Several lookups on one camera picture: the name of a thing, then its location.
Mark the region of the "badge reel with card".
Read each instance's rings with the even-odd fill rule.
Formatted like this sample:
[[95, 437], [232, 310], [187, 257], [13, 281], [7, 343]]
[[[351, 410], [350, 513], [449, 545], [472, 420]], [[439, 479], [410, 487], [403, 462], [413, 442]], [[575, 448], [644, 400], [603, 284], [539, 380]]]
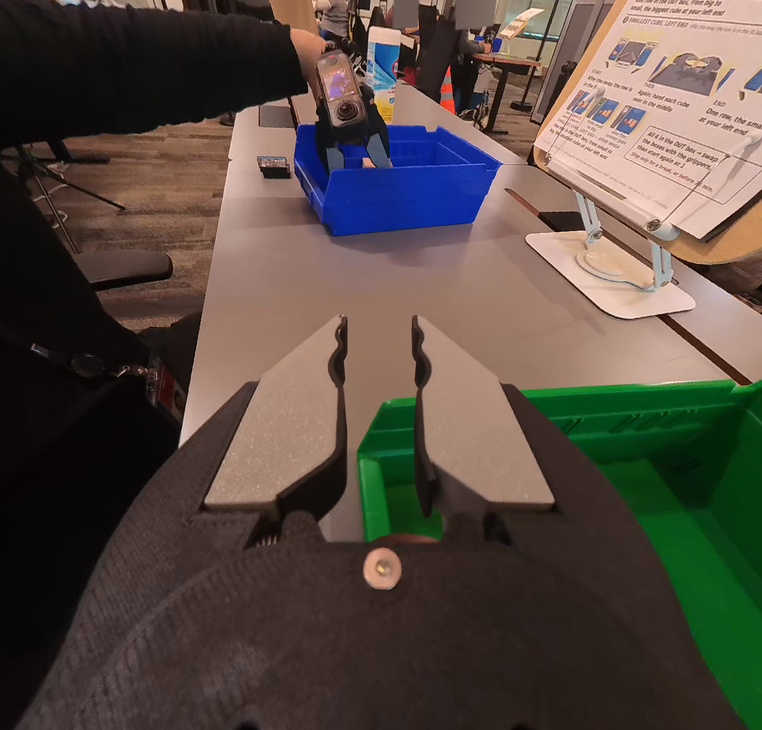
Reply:
[[80, 379], [137, 379], [142, 382], [146, 400], [153, 408], [179, 423], [184, 420], [187, 394], [167, 365], [155, 354], [151, 354], [143, 363], [108, 365], [94, 354], [54, 351], [29, 342], [22, 342], [21, 345], [34, 356]]

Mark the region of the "green plastic bin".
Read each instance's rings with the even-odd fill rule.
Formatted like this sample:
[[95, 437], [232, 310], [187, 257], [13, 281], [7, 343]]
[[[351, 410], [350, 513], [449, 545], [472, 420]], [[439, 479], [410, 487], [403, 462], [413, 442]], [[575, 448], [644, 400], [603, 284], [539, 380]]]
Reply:
[[524, 390], [616, 487], [703, 658], [761, 727], [760, 382]]

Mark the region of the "person's left hand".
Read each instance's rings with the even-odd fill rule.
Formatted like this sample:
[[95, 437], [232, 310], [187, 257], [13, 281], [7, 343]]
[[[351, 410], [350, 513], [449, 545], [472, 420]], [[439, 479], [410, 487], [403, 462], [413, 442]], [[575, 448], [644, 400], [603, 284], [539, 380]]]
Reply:
[[302, 78], [309, 85], [313, 97], [320, 100], [320, 90], [317, 75], [317, 64], [321, 55], [326, 51], [327, 41], [306, 30], [291, 28], [291, 42], [299, 58]]

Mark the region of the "wooden document stand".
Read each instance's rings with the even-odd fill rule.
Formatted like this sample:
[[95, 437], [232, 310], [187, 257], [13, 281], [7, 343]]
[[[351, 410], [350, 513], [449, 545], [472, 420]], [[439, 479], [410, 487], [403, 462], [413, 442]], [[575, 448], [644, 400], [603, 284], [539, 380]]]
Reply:
[[688, 263], [726, 264], [760, 250], [760, 200], [733, 215], [713, 236], [700, 240], [664, 222], [640, 222], [632, 215], [624, 216], [612, 203], [600, 205], [594, 197], [568, 185], [547, 171], [545, 164], [537, 166], [574, 192], [585, 231], [531, 234], [528, 245], [595, 306], [615, 318], [661, 316], [695, 308], [693, 297], [672, 284], [673, 255]]

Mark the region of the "blue plastic bin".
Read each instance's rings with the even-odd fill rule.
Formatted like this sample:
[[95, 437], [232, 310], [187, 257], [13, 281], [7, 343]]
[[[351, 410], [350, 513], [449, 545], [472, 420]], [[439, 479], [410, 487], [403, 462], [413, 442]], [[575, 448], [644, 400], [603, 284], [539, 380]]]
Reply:
[[366, 168], [363, 147], [344, 148], [345, 166], [326, 173], [316, 126], [296, 132], [294, 172], [334, 237], [471, 224], [502, 163], [442, 126], [390, 125], [390, 169]]

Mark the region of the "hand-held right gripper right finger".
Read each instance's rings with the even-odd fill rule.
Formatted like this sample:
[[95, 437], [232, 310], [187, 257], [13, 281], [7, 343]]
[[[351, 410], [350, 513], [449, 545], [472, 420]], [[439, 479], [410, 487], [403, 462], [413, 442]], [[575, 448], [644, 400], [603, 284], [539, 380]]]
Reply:
[[556, 500], [498, 377], [423, 316], [412, 317], [412, 355], [422, 514], [551, 510]]

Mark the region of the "wipes canister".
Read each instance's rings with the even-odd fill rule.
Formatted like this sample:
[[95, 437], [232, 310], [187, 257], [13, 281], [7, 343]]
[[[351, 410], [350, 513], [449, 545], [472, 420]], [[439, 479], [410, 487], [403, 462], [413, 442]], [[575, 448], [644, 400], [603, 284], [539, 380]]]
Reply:
[[393, 122], [398, 59], [402, 34], [399, 30], [372, 26], [368, 30], [366, 83], [374, 93], [379, 115]]

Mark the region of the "grey desk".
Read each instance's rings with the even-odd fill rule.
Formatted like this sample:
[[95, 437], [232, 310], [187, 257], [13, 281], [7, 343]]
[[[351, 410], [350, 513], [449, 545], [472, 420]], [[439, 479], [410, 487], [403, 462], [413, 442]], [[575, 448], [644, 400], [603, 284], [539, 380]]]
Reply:
[[356, 449], [386, 399], [414, 392], [411, 320], [428, 318], [521, 389], [760, 380], [760, 315], [682, 264], [697, 306], [670, 318], [604, 314], [526, 243], [536, 211], [564, 210], [564, 186], [414, 88], [395, 123], [439, 125], [502, 162], [473, 225], [330, 237], [297, 179], [266, 180], [259, 155], [292, 161], [292, 126], [236, 117], [181, 442], [248, 381], [328, 320], [348, 317], [347, 489], [322, 521], [329, 540], [364, 537]]

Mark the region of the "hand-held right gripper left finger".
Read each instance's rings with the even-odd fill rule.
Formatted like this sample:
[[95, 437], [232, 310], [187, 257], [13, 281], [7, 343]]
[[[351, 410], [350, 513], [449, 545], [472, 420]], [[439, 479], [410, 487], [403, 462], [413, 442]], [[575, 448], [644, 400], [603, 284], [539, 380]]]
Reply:
[[204, 497], [212, 514], [325, 518], [344, 495], [348, 318], [337, 315], [255, 384]]

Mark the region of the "printed instruction sheet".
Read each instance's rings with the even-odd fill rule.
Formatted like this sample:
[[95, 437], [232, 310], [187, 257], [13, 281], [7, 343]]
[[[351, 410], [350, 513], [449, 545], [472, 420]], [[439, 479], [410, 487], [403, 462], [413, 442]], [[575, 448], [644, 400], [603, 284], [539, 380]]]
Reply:
[[713, 236], [760, 200], [761, 0], [617, 0], [537, 136], [600, 205]]

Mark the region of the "grey framed panel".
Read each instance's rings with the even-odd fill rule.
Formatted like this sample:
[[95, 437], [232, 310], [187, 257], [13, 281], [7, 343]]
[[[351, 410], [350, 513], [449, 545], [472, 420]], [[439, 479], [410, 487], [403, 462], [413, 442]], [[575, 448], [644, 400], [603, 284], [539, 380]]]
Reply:
[[548, 71], [543, 78], [537, 101], [529, 120], [542, 125], [552, 108], [553, 95], [561, 77], [562, 67], [568, 62], [579, 63], [595, 33], [605, 21], [616, 0], [571, 0], [562, 25], [556, 49]]

